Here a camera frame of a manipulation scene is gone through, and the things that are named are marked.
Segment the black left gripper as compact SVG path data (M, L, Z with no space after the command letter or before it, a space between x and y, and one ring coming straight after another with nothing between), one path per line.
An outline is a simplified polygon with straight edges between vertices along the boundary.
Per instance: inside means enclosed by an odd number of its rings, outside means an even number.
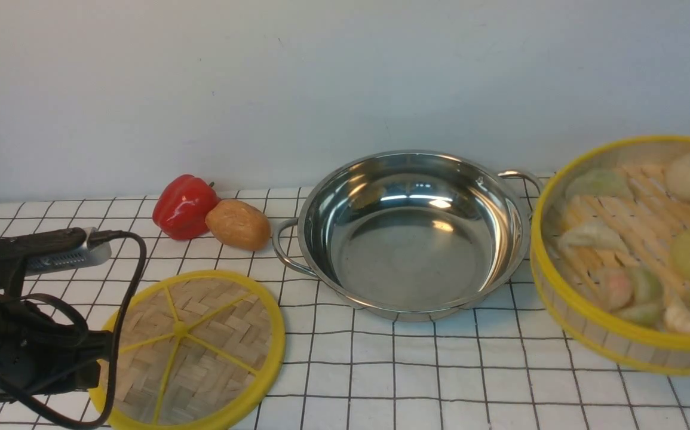
M85 318L58 297L0 294L0 379L28 395L96 388L100 360L112 356L112 332L90 330ZM14 402L0 387L0 402Z

